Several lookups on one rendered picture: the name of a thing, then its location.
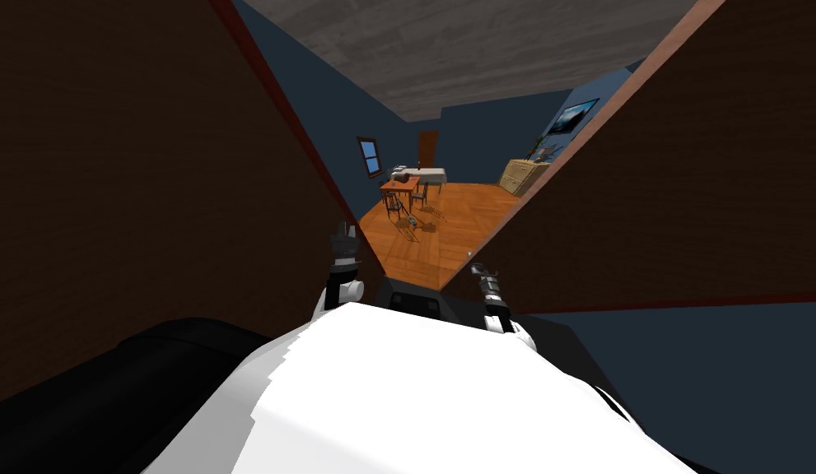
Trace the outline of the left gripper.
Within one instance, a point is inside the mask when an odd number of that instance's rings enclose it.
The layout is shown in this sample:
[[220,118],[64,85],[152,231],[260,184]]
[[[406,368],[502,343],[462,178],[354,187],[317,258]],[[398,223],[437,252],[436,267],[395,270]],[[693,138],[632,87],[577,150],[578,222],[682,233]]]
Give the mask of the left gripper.
[[338,225],[338,235],[332,235],[329,239],[334,256],[330,270],[357,270],[358,261],[356,256],[361,241],[356,237],[356,227],[342,221]]

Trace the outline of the orange wooden table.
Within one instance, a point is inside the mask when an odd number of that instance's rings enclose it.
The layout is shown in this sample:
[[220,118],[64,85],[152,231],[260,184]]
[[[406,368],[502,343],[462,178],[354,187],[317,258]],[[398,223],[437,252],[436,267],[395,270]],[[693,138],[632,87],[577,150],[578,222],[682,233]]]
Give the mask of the orange wooden table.
[[381,196],[384,198],[386,194],[395,194],[399,201],[406,207],[407,213],[413,213],[413,194],[419,183],[419,177],[402,174],[396,179],[392,179],[382,183],[380,186]]

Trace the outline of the white table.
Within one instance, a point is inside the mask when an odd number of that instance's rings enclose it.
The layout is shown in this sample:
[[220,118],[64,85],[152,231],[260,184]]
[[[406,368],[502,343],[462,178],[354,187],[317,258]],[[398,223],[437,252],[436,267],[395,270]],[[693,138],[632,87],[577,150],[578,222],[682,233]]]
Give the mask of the white table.
[[393,180],[409,174],[410,178],[417,178],[417,185],[430,184],[431,187],[438,187],[438,192],[447,184],[446,172],[442,168],[408,168],[406,166],[396,166],[389,170],[388,178]]

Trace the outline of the pale wooden dresser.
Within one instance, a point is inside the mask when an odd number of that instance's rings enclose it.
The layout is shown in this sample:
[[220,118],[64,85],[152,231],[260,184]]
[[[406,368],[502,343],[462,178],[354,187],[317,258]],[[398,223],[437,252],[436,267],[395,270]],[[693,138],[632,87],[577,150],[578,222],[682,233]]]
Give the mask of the pale wooden dresser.
[[500,188],[514,197],[522,197],[533,187],[561,149],[557,143],[545,145],[545,140],[545,137],[538,140],[524,159],[508,162],[497,182]]

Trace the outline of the small brown door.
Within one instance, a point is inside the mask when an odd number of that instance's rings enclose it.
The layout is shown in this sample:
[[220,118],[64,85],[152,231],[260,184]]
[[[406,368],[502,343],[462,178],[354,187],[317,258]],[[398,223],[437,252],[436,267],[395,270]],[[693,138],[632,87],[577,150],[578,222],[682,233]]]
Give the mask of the small brown door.
[[417,168],[432,168],[436,156],[438,130],[423,130],[417,134]]

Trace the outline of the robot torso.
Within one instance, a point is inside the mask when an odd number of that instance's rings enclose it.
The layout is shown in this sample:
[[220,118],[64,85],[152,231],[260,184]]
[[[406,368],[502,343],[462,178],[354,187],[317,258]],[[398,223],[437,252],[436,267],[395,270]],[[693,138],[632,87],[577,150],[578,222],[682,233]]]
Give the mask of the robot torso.
[[141,474],[696,474],[523,328],[362,292],[251,351]]

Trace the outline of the brown door leaf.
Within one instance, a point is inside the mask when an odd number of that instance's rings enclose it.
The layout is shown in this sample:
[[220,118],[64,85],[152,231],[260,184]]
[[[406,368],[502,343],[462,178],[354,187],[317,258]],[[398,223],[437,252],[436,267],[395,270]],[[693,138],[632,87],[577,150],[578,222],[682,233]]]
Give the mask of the brown door leaf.
[[472,261],[520,314],[816,301],[816,0],[697,0]]
[[0,0],[0,401],[161,321],[300,327],[340,221],[232,0]]

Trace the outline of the blue window with brown frame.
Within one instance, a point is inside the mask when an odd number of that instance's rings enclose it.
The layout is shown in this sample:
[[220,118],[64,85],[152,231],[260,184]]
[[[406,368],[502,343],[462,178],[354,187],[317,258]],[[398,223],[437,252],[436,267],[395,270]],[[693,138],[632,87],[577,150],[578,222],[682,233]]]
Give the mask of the blue window with brown frame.
[[357,143],[364,162],[367,177],[371,179],[383,174],[376,140],[368,137],[357,137]]

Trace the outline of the dark framed wall picture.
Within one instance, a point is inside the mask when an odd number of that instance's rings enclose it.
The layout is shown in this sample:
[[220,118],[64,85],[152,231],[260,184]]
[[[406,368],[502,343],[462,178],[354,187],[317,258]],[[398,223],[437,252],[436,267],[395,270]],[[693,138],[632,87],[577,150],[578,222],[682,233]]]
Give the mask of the dark framed wall picture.
[[599,99],[569,106],[563,109],[554,123],[546,131],[547,136],[562,135],[573,132],[584,117],[594,108]]

